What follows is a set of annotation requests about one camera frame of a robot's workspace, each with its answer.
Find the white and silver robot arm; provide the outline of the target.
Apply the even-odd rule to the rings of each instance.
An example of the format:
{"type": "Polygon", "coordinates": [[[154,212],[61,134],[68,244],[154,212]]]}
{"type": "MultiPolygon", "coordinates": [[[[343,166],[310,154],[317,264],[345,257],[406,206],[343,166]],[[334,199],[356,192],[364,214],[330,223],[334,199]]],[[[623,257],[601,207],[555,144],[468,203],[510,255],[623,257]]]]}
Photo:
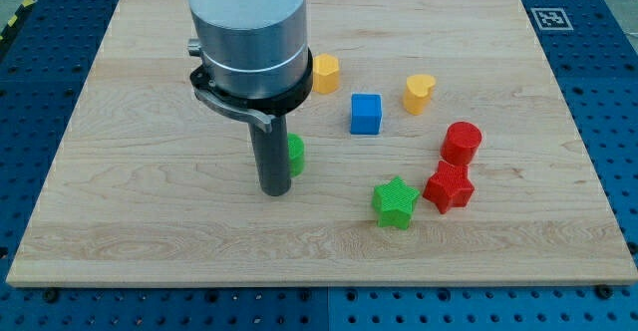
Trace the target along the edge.
{"type": "Polygon", "coordinates": [[[196,36],[189,54],[196,98],[248,125],[261,189],[286,193],[291,166],[286,116],[308,97],[313,56],[307,0],[187,0],[196,36]]]}

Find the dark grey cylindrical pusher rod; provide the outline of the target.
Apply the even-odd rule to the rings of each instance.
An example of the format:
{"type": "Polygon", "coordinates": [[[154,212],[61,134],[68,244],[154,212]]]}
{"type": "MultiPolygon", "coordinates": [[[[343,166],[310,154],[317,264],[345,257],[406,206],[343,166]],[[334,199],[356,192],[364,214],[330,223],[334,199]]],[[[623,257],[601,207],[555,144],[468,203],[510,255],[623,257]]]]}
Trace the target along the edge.
{"type": "Polygon", "coordinates": [[[250,126],[250,137],[263,192],[270,196],[285,194],[291,186],[286,117],[276,117],[272,131],[250,126]]]}

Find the black clamp ring with lever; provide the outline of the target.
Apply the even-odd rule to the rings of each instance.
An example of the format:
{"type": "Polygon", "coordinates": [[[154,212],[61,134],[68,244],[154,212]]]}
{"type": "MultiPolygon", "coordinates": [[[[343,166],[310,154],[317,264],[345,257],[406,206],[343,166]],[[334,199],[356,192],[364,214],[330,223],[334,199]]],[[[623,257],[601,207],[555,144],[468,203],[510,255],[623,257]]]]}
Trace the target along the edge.
{"type": "Polygon", "coordinates": [[[217,87],[203,65],[189,78],[195,97],[214,112],[229,119],[258,127],[271,133],[275,118],[283,117],[297,109],[308,97],[313,87],[313,56],[308,48],[308,61],[299,81],[282,93],[262,99],[246,99],[232,96],[217,87]]]}

